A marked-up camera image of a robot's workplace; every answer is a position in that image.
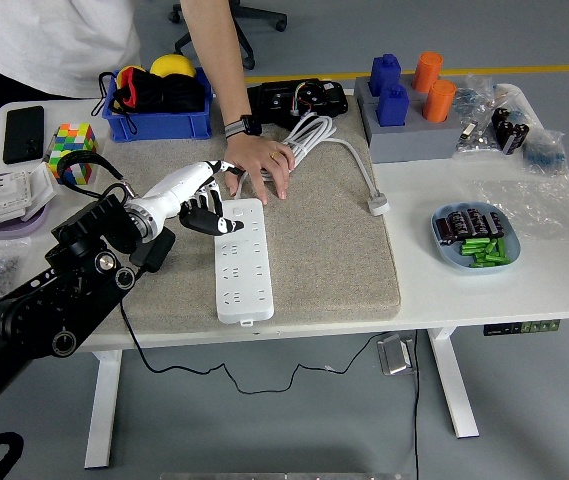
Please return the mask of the person's left hand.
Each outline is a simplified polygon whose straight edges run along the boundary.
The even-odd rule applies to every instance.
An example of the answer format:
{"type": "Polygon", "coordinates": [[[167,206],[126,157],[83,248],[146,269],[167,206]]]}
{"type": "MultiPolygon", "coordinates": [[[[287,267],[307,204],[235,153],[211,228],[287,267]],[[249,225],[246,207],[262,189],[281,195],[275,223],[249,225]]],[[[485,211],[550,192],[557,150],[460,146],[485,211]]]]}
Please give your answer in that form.
{"type": "Polygon", "coordinates": [[[248,174],[256,196],[264,205],[268,194],[263,172],[271,176],[277,197],[287,198],[290,172],[295,168],[295,157],[288,146],[261,136],[238,133],[227,139],[224,160],[248,174]]]}

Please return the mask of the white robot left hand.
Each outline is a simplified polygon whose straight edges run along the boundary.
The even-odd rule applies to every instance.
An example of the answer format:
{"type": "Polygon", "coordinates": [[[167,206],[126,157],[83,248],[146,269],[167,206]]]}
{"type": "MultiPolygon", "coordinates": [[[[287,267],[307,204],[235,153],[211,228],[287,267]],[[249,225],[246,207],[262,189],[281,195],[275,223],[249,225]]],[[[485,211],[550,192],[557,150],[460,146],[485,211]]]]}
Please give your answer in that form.
{"type": "Polygon", "coordinates": [[[126,210],[142,241],[147,243],[157,238],[165,221],[174,217],[185,228],[211,236],[243,229],[241,221],[223,216],[220,190],[214,178],[219,171],[244,173],[223,160],[197,162],[167,175],[143,197],[130,200],[126,210]]]}

